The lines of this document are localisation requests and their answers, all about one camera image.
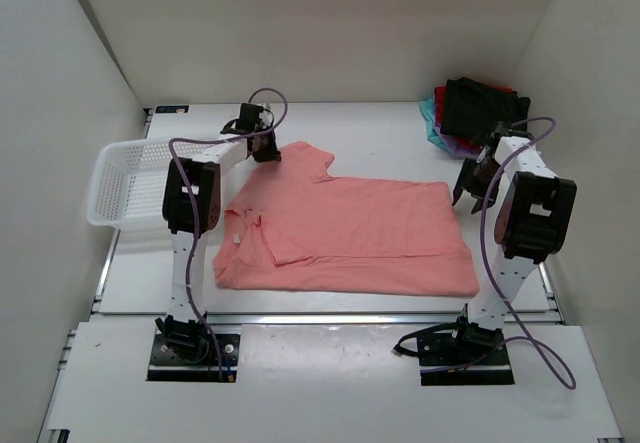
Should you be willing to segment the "pink t shirt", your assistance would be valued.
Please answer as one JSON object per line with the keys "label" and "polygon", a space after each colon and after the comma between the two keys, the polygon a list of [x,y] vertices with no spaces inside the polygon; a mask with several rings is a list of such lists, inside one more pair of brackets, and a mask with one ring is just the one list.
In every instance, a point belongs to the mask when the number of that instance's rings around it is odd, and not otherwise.
{"label": "pink t shirt", "polygon": [[444,182],[338,177],[306,142],[256,167],[224,212],[213,260],[233,290],[472,297],[479,290]]}

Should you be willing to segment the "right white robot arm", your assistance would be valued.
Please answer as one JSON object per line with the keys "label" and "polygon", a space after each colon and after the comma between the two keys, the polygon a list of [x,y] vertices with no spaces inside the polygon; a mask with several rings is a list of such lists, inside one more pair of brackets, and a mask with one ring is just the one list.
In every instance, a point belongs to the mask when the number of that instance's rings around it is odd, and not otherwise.
{"label": "right white robot arm", "polygon": [[475,199],[486,272],[448,339],[449,354],[460,363],[499,344],[523,283],[566,238],[577,185],[549,169],[527,123],[498,123],[480,155],[464,160],[452,192],[454,202],[464,193]]}

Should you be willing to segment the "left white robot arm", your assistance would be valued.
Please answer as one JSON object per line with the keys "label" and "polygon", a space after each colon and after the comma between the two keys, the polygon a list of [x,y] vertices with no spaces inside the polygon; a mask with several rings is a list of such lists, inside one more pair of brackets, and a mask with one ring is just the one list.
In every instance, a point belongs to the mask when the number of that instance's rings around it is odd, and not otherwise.
{"label": "left white robot arm", "polygon": [[248,158],[281,159],[275,128],[282,122],[267,103],[243,103],[239,116],[213,140],[173,138],[162,216],[173,246],[169,308],[156,326],[166,347],[188,364],[221,358],[219,341],[206,321],[202,296],[208,235],[222,213],[222,179]]}

